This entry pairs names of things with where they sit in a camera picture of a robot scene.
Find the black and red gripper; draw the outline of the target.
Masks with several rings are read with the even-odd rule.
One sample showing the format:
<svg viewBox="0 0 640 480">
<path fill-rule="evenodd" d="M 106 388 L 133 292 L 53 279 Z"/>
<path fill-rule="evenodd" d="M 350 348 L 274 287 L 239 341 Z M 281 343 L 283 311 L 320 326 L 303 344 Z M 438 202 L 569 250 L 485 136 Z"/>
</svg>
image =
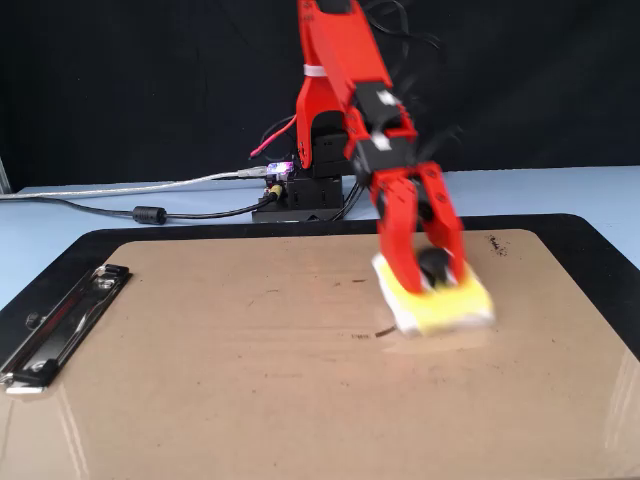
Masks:
<svg viewBox="0 0 640 480">
<path fill-rule="evenodd" d="M 356 142 L 352 163 L 357 183 L 371 185 L 370 198 L 379 215 L 380 252 L 401 286 L 410 293 L 424 291 L 413 249 L 418 213 L 428 240 L 448 254 L 447 270 L 452 278 L 463 280 L 466 264 L 463 225 L 449 198 L 440 167 L 428 161 L 417 169 L 404 168 L 417 164 L 413 142 L 381 133 Z"/>
</svg>

